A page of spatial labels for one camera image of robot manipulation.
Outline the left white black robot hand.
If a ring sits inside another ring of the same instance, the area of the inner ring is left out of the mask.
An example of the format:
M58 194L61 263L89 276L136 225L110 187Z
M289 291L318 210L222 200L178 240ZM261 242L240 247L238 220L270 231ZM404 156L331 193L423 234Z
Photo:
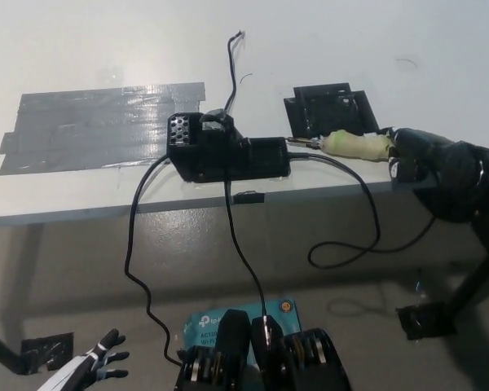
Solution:
M122 361L130 356L127 351L111 353L113 348L121 345L125 340L126 337L113 328L91 349L75 356L61 367L37 390L86 390L102 380L127 377L129 372L126 370L107 368L111 362Z

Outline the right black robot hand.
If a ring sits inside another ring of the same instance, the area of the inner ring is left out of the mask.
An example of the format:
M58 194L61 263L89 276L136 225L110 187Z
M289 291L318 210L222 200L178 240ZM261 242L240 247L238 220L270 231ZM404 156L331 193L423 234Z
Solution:
M401 156L431 169L439 186L455 196L472 191L482 181L482 163L476 147L412 128L392 128L390 137Z

